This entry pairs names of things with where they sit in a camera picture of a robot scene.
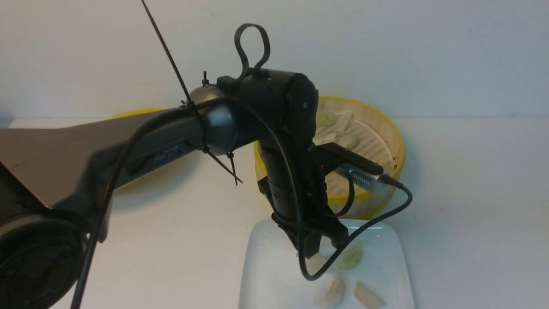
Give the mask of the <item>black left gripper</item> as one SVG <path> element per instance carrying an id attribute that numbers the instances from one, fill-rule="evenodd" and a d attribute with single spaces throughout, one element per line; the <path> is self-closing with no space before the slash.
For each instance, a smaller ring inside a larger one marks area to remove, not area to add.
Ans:
<path id="1" fill-rule="evenodd" d="M 347 227 L 328 206 L 326 174 L 312 141 L 297 143 L 285 132 L 265 131 L 257 146 L 266 176 L 259 191 L 272 207 L 272 220 L 282 229 L 298 255 L 310 258 L 327 237 L 337 251 L 349 243 Z"/>

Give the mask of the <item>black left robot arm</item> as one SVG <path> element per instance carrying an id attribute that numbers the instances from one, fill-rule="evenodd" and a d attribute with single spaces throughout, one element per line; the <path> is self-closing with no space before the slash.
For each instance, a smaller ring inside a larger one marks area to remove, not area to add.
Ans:
<path id="1" fill-rule="evenodd" d="M 183 107 L 58 129 L 1 130 L 1 307 L 49 309 L 77 283 L 78 309 L 112 193 L 200 150 L 259 143 L 273 220 L 300 258 L 345 244 L 313 136 L 318 92 L 301 73 L 249 69 L 190 93 Z"/>

